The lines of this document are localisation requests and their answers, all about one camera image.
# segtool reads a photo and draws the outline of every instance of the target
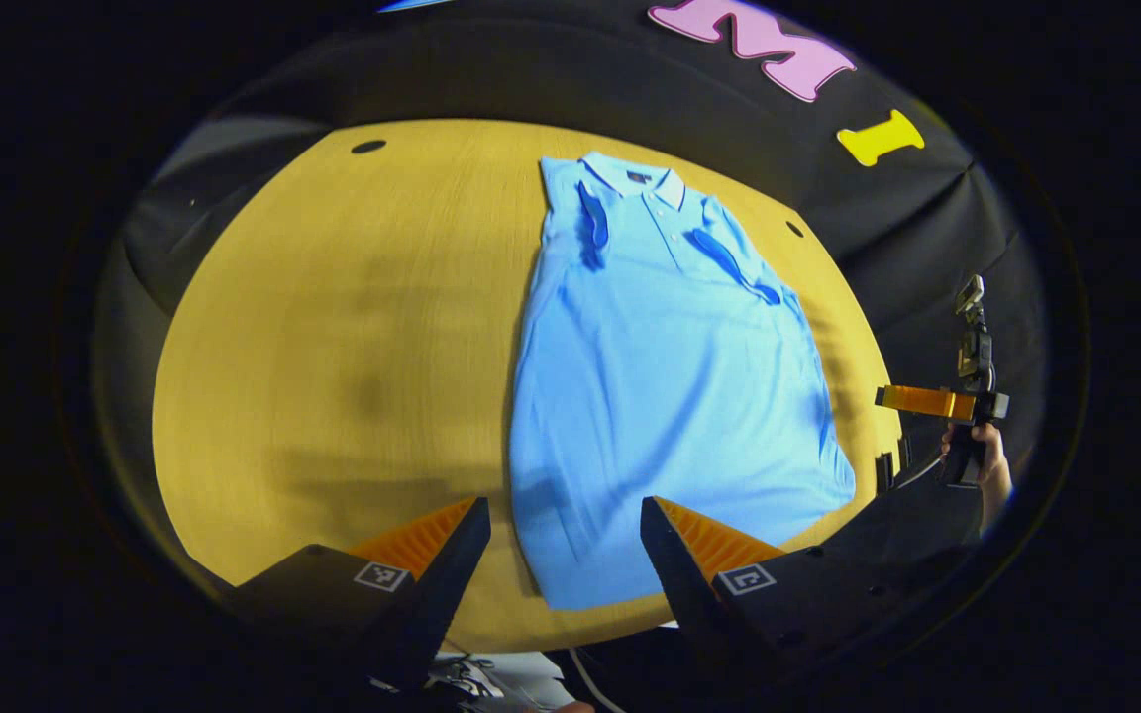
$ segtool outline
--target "round table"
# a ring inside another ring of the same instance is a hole
[[[375,139],[383,147],[353,153]],[[582,131],[391,122],[332,131],[304,151],[222,232],[178,307],[155,382],[154,460],[195,560],[240,585],[307,543],[348,550],[484,495],[492,538],[447,646],[561,649],[671,619],[662,594],[552,611],[512,524],[504,449],[547,211],[539,160],[589,151],[672,168],[720,197],[804,306],[857,491],[777,544],[820,543],[867,504],[874,457],[896,454],[900,438],[896,412],[874,405],[890,379],[852,291],[795,211]]]

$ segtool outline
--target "yellow table surface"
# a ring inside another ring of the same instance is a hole
[[[349,151],[371,139],[388,144]],[[240,585],[307,543],[346,550],[484,495],[492,538],[448,645],[558,649],[671,619],[662,594],[549,609],[508,496],[519,318],[547,209],[539,160],[594,149],[672,168],[720,197],[799,293],[857,492],[778,544],[820,543],[867,504],[874,456],[897,452],[900,421],[874,405],[889,383],[874,334],[800,216],[622,140],[475,119],[393,122],[334,131],[300,154],[222,232],[178,307],[153,443],[170,519],[195,560]]]

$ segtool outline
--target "wooden table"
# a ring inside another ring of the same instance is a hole
[[[372,139],[385,147],[353,154]],[[719,195],[801,298],[856,497],[900,421],[874,334],[804,220],[681,159],[559,128],[412,121],[334,131],[222,232],[178,307],[155,383],[155,468],[194,559],[238,585],[304,544],[356,542],[469,495],[492,538],[447,633],[469,650],[558,649],[656,626],[662,595],[552,611],[513,530],[502,462],[521,302],[544,217],[539,159],[670,167]],[[796,235],[787,226],[801,232]]]

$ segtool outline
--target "light blue polo shirt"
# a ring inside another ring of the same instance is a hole
[[[549,606],[661,591],[640,541],[649,495],[775,544],[850,501],[799,299],[728,209],[674,171],[598,153],[540,168],[551,208],[510,469]]]

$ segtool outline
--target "shirt collar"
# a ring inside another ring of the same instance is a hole
[[[628,161],[606,156],[606,154],[599,154],[597,151],[588,154],[581,161],[583,161],[585,167],[589,167],[589,170],[593,175],[597,175],[599,179],[620,195],[653,192],[663,203],[678,209],[678,211],[680,210],[680,204],[685,203],[685,181],[680,180],[680,177],[675,176],[675,171],[672,169],[647,167],[644,163],[629,163]],[[629,171],[657,177],[657,184],[654,184],[653,188],[641,185],[629,179]]]

